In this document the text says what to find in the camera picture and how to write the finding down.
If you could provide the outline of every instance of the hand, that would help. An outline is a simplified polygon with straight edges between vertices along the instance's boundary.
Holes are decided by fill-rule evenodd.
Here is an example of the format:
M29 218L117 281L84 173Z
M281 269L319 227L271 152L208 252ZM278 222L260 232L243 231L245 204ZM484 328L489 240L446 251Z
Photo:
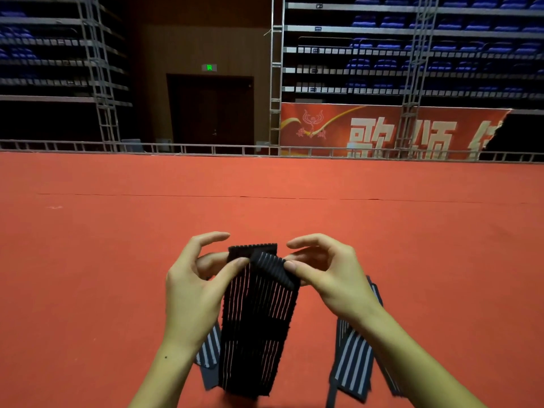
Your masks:
M167 274L167 321L163 344L197 353L213 328L221 298L232 279L249 262L226 263L228 252L199 257L202 247L226 240L230 234L211 232L193 236Z
M287 247L303 249L285 258L285 269L312 285L335 315L364 326L381 310L352 247L319 233L293 239Z

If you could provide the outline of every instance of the red carpet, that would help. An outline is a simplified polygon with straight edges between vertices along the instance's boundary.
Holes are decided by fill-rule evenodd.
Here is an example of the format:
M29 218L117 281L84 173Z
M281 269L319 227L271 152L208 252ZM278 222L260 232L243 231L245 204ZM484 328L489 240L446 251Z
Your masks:
M120 407L187 239L351 244L385 307L494 408L542 406L544 166L0 153L0 406ZM323 407L335 317L301 290L270 398ZM183 407L228 406L193 369ZM359 407L339 394L337 407ZM377 367L368 407L394 399Z

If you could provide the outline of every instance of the fingernail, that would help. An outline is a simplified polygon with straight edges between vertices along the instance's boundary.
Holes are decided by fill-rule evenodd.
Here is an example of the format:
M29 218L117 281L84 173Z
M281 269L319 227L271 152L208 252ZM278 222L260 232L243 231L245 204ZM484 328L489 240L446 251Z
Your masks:
M284 267L285 269L287 269L289 272L295 272L295 271L296 271L296 265L295 265L293 262L291 262L290 260L288 260L287 262L285 262L285 263L283 264L283 267Z

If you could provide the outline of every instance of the metal railing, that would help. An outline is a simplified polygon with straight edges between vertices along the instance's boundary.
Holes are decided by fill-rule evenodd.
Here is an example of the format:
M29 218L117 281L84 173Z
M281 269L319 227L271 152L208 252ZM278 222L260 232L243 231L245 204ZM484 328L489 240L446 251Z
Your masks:
M490 150L351 149L345 147L241 146L236 144L119 143L113 141L0 139L0 152L121 153L172 156L283 157L406 160L418 162L544 164L544 153Z

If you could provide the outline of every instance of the yellow swoosh on banner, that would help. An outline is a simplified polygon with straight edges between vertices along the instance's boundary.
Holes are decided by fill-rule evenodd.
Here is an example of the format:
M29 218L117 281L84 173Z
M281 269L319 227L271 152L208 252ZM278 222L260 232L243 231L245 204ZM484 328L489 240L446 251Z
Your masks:
M366 106L359 106L359 107L356 107L354 109L349 109L347 111L344 111L344 113L340 113L338 115L336 115L335 117L333 117L332 119L330 119L328 122L326 122L325 124L323 124L323 126L321 126L319 129L317 129L316 131L306 131L304 130L304 134L306 134L307 136L310 136L310 135L314 135L314 134L317 134L319 133L321 130L323 130L325 127L327 127L330 123L334 122L334 120L342 117L343 115L345 114L348 114L352 111L355 111L355 110L358 110L358 109L363 109L365 108ZM285 126L287 126L288 124L290 123L293 123L293 122L299 122L301 125L302 125L302 122L296 118L296 117L289 117L287 120L284 120L282 121L281 125L280 125L280 129L283 130L283 128Z

